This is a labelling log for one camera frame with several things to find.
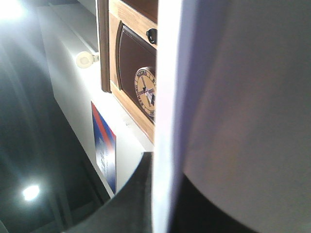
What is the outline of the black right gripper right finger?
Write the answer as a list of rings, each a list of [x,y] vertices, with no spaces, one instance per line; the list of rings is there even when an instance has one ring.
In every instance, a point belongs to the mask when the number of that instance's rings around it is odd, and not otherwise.
[[[204,197],[183,176],[171,233],[253,233]]]

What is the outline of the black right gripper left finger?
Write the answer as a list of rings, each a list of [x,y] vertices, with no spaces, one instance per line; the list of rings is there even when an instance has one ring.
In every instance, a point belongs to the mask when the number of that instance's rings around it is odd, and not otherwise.
[[[151,233],[153,153],[145,152],[139,165],[115,196],[68,233]]]

